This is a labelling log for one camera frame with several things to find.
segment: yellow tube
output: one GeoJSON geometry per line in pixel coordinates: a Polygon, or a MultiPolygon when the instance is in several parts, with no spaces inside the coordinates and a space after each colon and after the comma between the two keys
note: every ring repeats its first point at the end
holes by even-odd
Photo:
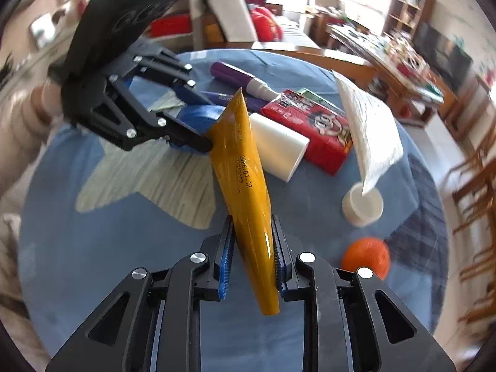
{"type": "Polygon", "coordinates": [[[241,89],[207,136],[213,143],[210,159],[260,310],[267,316],[277,314],[270,198],[241,89]]]}

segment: white cylinder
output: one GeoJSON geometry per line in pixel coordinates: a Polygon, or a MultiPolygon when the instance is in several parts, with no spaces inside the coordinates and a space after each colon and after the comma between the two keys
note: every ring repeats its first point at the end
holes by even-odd
{"type": "Polygon", "coordinates": [[[264,171],[289,182],[310,140],[258,113],[250,115],[250,123],[264,171]]]}
{"type": "Polygon", "coordinates": [[[343,197],[343,214],[352,225],[363,228],[377,221],[384,210],[384,201],[379,190],[373,188],[362,195],[363,182],[355,183],[343,197]]]}

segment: round table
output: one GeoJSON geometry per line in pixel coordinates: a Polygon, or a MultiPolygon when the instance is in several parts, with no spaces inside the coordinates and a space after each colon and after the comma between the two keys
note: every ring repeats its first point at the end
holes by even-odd
{"type": "MultiPolygon", "coordinates": [[[[202,91],[234,93],[209,74],[222,60],[255,74],[277,91],[306,87],[341,106],[334,76],[290,57],[259,51],[184,53],[202,91]]],[[[131,90],[147,107],[167,89],[135,79],[131,90]]],[[[445,221],[436,188],[418,149],[398,126],[405,151],[378,182],[379,221],[350,225],[341,200],[360,179],[352,150],[334,177],[302,161],[289,183],[265,174],[272,210],[305,249],[339,266],[363,236],[386,239],[392,257],[385,282],[431,331],[446,282],[445,221]]],[[[171,267],[219,233],[227,209],[208,156],[150,141],[131,152],[88,132],[64,127],[33,177],[22,215],[19,269],[36,332],[56,353],[90,312],[136,267],[171,267]]],[[[303,303],[281,303],[264,317],[237,250],[221,303],[202,303],[204,371],[301,370],[303,303]]]]}

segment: television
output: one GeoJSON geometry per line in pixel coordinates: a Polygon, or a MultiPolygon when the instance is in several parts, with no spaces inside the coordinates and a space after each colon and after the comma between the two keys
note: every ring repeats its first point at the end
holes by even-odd
{"type": "Polygon", "coordinates": [[[472,65],[472,58],[453,41],[426,23],[420,24],[413,37],[415,51],[457,93],[472,65]]]}

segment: purple marker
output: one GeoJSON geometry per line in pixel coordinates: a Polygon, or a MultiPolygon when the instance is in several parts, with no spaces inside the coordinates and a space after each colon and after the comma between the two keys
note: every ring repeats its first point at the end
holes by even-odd
{"type": "Polygon", "coordinates": [[[243,91],[255,98],[270,102],[279,95],[273,91],[264,81],[259,80],[254,75],[231,66],[230,64],[216,61],[210,67],[210,74],[225,84],[234,86],[234,88],[243,88],[243,91]]]}

